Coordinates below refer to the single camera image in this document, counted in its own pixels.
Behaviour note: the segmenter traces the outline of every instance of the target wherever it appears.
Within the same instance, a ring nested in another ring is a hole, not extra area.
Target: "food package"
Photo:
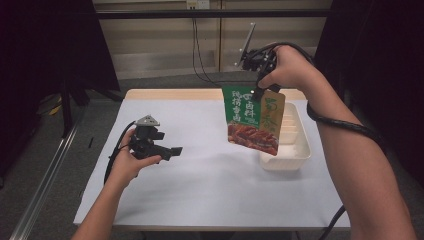
[[[265,91],[260,102],[252,100],[252,87],[224,86],[222,92],[228,141],[277,155],[285,96]]]

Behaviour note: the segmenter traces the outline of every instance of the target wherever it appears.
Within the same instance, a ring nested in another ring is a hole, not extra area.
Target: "hand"
[[[259,87],[267,88],[277,84],[304,91],[311,80],[321,75],[296,49],[290,46],[278,46],[274,51],[277,54],[277,66],[258,83]]]
[[[122,189],[128,186],[131,180],[138,175],[142,168],[158,163],[162,160],[162,157],[159,155],[138,160],[130,153],[128,144],[131,136],[134,134],[134,131],[135,129],[128,130],[122,138],[122,148],[116,156],[112,171],[109,179],[107,180],[107,182],[118,184],[118,186]]]

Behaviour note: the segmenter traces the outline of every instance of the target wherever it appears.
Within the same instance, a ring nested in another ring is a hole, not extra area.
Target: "electrical outlet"
[[[197,8],[198,9],[210,9],[209,0],[198,0],[197,1]]]
[[[187,9],[197,9],[197,0],[187,0]]]

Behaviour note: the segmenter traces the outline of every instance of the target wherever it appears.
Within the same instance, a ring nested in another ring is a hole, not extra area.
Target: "white tray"
[[[262,168],[271,171],[298,170],[311,156],[302,121],[292,103],[285,104],[279,142],[276,156],[260,153]]]

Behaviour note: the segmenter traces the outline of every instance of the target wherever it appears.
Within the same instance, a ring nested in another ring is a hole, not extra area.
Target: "wall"
[[[224,1],[211,9],[329,9],[331,0]],[[185,1],[95,0],[97,10],[183,10]],[[290,41],[315,53],[325,18],[197,19],[198,43],[206,72],[237,71],[239,49],[256,22],[251,47]],[[101,20],[118,79],[201,72],[192,19]]]

